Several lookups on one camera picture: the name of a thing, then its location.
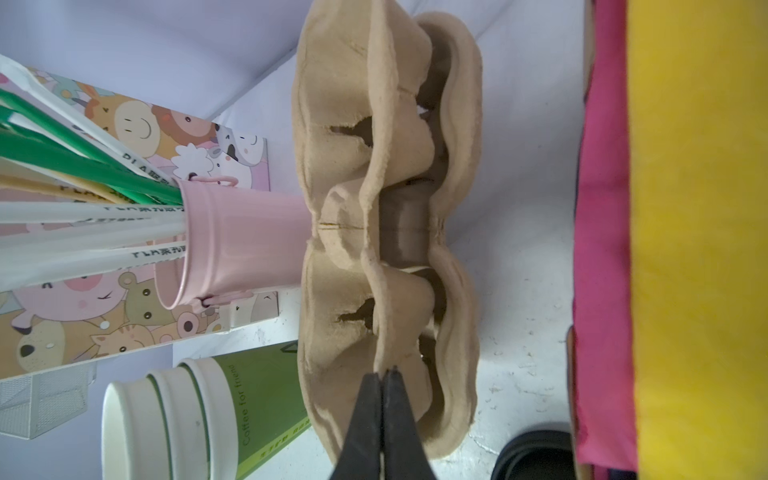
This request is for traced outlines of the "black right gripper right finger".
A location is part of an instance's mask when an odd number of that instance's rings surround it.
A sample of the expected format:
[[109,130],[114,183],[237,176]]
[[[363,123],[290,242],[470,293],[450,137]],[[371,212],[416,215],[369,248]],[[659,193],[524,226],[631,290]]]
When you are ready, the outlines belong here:
[[435,480],[425,454],[405,387],[393,368],[382,381],[383,465],[386,480]]

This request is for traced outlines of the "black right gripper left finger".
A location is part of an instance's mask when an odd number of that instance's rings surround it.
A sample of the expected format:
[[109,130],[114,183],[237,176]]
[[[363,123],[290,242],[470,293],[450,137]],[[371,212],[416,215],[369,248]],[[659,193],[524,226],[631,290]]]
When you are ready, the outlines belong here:
[[349,428],[331,480],[380,478],[382,451],[382,382],[366,374],[360,384]]

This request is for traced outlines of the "single black cup lid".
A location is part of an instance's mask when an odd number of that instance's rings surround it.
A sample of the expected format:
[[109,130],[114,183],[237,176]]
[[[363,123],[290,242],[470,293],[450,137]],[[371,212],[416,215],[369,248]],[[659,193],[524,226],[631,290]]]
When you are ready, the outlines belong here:
[[571,436],[534,430],[510,440],[501,450],[491,480],[575,480]]

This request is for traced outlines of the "stack of green paper cups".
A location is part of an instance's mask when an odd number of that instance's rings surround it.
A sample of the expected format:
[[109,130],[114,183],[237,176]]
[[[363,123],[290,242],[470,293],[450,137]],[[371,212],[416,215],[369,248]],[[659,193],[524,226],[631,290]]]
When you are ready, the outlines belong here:
[[247,478],[310,426],[297,353],[288,341],[111,383],[103,478]]

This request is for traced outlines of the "white paper gift bag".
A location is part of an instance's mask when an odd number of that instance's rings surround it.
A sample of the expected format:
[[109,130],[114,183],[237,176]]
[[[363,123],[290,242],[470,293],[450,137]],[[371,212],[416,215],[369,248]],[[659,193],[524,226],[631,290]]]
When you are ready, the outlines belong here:
[[[270,188],[267,141],[66,77],[31,74],[71,109],[170,177],[231,176]],[[278,296],[259,293],[195,313],[161,304],[147,265],[1,294],[1,376],[13,378],[276,317]]]

